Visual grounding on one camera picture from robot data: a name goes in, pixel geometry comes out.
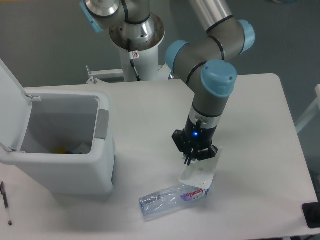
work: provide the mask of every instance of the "light blue joint cap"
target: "light blue joint cap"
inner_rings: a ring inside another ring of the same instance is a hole
[[[93,28],[95,33],[99,33],[102,32],[103,29],[97,24],[97,22],[95,21],[95,19],[91,16],[91,14],[88,12],[85,3],[83,1],[81,1],[79,3],[80,8],[82,9],[86,19],[89,21],[91,27]]]
[[[246,20],[238,20],[238,22],[242,25],[244,30],[244,46],[241,52],[243,53],[253,46],[256,40],[256,34],[252,25]]]
[[[227,98],[232,94],[236,79],[235,67],[222,60],[210,60],[201,70],[203,86],[218,98]]]
[[[180,49],[184,46],[188,44],[186,41],[184,40],[178,40],[175,41],[174,43],[172,43],[168,49],[166,50],[165,53],[165,63],[168,65],[168,67],[174,71],[174,64],[175,64],[175,60],[176,57],[180,51]]]

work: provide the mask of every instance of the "white tabletop surface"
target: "white tabletop surface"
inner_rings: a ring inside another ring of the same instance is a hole
[[[320,233],[304,219],[301,205],[317,198],[276,75],[238,77],[213,138],[224,147],[213,195],[152,221],[144,220],[138,199],[179,183],[184,160],[171,135],[184,128],[193,93],[180,80],[53,88],[108,94],[118,152],[114,191],[109,197],[51,194],[15,166],[0,164],[13,221],[8,226],[0,202],[1,239],[249,240]]]

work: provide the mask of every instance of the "open lid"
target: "open lid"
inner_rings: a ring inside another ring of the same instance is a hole
[[[27,131],[32,100],[0,59],[0,147],[20,151]]]

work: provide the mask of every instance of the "trash can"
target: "trash can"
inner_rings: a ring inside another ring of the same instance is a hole
[[[24,89],[1,59],[0,95],[1,163],[17,166],[53,193],[112,191],[115,142],[107,95]]]

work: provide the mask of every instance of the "bottle label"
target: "bottle label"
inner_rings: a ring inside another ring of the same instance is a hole
[[[192,192],[189,192],[187,194],[181,195],[181,199],[183,201],[189,202],[189,201],[193,201],[193,200],[196,200],[196,199],[203,198],[206,195],[207,195],[207,191],[206,190],[199,189],[199,190],[192,191]]]

